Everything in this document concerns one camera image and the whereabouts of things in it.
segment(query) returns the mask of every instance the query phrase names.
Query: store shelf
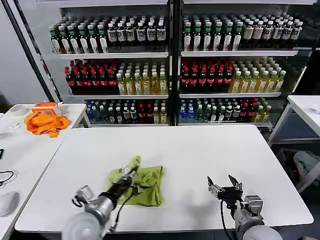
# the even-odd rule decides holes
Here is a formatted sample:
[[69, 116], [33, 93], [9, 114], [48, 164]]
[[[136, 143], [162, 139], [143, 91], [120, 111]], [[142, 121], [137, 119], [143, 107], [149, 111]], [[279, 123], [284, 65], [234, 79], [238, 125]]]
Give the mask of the store shelf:
[[184, 0], [184, 4], [290, 4], [290, 5], [312, 5], [317, 0]]
[[181, 57], [292, 57], [297, 54], [297, 50], [182, 51]]
[[167, 99], [168, 95], [69, 95], [68, 98], [83, 102], [103, 99]]
[[119, 127], [169, 127], [168, 124], [103, 124], [92, 123], [92, 128], [119, 128]]
[[273, 98], [281, 95], [281, 92], [253, 92], [253, 93], [194, 93], [180, 94], [182, 99], [203, 99], [203, 98]]
[[207, 126], [207, 125], [255, 125], [257, 128], [271, 128], [269, 122], [232, 122], [232, 121], [221, 121], [221, 122], [203, 122], [203, 123], [179, 123], [178, 126]]
[[83, 54], [54, 54], [57, 59], [138, 59], [138, 58], [166, 58], [167, 51], [163, 52], [110, 52], [110, 53], [83, 53]]
[[99, 6], [166, 5], [167, 0], [37, 0], [39, 8], [78, 8]]

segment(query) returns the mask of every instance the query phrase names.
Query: green towel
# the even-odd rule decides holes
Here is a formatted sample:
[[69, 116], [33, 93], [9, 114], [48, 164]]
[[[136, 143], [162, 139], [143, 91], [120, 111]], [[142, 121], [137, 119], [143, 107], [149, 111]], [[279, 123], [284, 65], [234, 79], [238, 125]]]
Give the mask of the green towel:
[[[146, 207], [161, 206], [164, 203], [160, 189], [163, 175], [164, 168], [162, 166], [139, 168], [134, 177], [133, 188], [129, 188], [126, 193], [120, 197], [118, 203], [122, 204], [133, 192], [133, 196], [126, 204]], [[121, 170], [113, 169], [108, 177], [108, 189], [113, 183], [116, 183], [121, 176]]]

